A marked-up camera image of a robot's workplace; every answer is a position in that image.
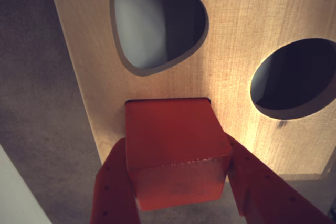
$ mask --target circular hole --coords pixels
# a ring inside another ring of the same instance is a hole
[[[295,197],[292,196],[292,197],[289,197],[289,201],[290,202],[296,202],[296,199],[295,199]]]
[[[294,119],[313,114],[336,98],[336,44],[304,39],[271,54],[257,69],[251,99],[263,114]]]
[[[133,74],[147,76],[167,69],[191,56],[205,40],[208,18],[201,0],[110,3],[118,54]]]

